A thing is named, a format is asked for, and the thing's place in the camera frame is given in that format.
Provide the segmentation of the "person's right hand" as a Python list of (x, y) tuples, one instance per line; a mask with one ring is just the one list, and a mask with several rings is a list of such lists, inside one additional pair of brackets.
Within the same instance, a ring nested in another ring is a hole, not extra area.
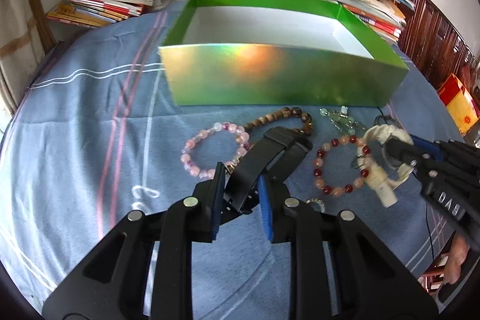
[(470, 251), (470, 245), (465, 238), (456, 234), (451, 243), (448, 260), (444, 269), (444, 282), (448, 284), (457, 283), (461, 276), (461, 267)]

